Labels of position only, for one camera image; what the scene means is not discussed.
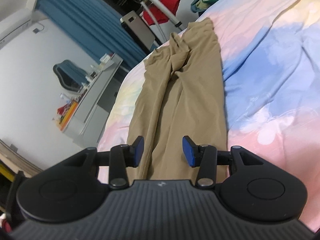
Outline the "tan khaki shirt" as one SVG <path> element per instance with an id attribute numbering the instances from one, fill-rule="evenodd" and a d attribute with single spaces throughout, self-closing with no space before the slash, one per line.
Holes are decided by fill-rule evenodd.
<path id="1" fill-rule="evenodd" d="M 195 180 L 182 139 L 198 145 L 227 148 L 225 93 L 220 45 L 211 19 L 190 23 L 182 35 L 145 60 L 145 81 L 135 103 L 127 143 L 144 138 L 137 168 L 129 167 L 130 182 L 139 179 Z"/>

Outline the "white dressing table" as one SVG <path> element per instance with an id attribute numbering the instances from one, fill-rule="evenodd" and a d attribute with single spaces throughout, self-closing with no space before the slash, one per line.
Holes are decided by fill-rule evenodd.
<path id="1" fill-rule="evenodd" d="M 100 64 L 93 67 L 95 77 L 89 78 L 89 85 L 76 99 L 78 106 L 62 131 L 81 148 L 97 147 L 108 116 L 116 101 L 120 81 L 114 75 L 123 59 L 117 55 L 104 55 Z"/>

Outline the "orange tray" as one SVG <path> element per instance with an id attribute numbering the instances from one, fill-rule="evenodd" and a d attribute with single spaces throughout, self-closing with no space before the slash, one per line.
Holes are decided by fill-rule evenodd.
<path id="1" fill-rule="evenodd" d="M 73 116 L 76 108 L 78 106 L 78 103 L 76 101 L 71 101 L 67 104 L 65 104 L 62 107 L 59 107 L 57 109 L 57 120 L 56 124 L 58 128 L 63 131 L 65 127 L 67 126 L 69 120 Z"/>

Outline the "black silver chair back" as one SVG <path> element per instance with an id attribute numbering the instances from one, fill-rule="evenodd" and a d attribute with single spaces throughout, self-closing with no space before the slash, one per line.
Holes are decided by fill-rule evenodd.
<path id="1" fill-rule="evenodd" d="M 162 45 L 160 39 L 134 11 L 129 12 L 120 19 L 121 26 L 146 53 L 151 53 Z"/>

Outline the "pastel tie-dye duvet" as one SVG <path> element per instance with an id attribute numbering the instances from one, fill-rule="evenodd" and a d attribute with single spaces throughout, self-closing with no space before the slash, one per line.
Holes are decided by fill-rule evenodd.
<path id="1" fill-rule="evenodd" d="M 228 145 L 297 176 L 319 229 L 319 0 L 219 0 L 203 14 L 221 47 Z"/>

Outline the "left blue curtain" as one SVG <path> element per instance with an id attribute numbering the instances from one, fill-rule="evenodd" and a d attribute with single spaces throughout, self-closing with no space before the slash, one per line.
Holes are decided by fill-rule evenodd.
<path id="1" fill-rule="evenodd" d="M 118 54 L 129 68 L 146 54 L 120 24 L 121 15 L 103 0 L 37 0 L 44 13 L 94 61 Z"/>

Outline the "red cloth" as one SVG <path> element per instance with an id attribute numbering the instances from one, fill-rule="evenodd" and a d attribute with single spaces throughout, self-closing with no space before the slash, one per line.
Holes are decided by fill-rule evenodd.
<path id="1" fill-rule="evenodd" d="M 180 5 L 180 0 L 149 0 L 163 15 L 170 20 L 176 28 L 182 25 L 182 22 L 176 17 L 176 12 Z"/>

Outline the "garment steamer stand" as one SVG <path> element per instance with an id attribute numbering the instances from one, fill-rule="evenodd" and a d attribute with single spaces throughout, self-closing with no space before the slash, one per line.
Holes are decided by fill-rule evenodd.
<path id="1" fill-rule="evenodd" d="M 155 15 L 151 12 L 148 6 L 145 3 L 145 0 L 138 0 L 143 9 L 145 9 L 148 15 L 151 17 L 153 22 L 155 23 L 158 31 L 160 32 L 164 42 L 167 42 L 167 36 L 165 35 L 163 29 L 161 28 L 159 22 L 156 20 Z M 149 0 L 153 5 L 155 5 L 165 16 L 169 18 L 169 21 L 175 26 L 175 28 L 179 30 L 183 30 L 184 26 L 182 22 L 160 1 L 160 0 Z"/>

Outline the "white air conditioner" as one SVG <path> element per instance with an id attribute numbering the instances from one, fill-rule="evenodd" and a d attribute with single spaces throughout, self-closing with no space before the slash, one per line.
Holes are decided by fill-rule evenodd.
<path id="1" fill-rule="evenodd" d="M 39 10 L 31 11 L 27 8 L 20 9 L 1 21 L 1 49 L 11 40 L 30 28 L 34 23 L 41 26 L 33 29 L 33 33 L 39 33 L 45 29 L 41 21 L 49 17 Z"/>

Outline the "wavy frame mirror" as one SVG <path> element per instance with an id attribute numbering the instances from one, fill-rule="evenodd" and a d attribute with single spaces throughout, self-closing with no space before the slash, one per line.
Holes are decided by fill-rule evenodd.
<path id="1" fill-rule="evenodd" d="M 57 76 L 60 85 L 71 92 L 79 92 L 88 84 L 87 72 L 79 68 L 70 60 L 64 60 L 53 66 L 53 72 Z"/>

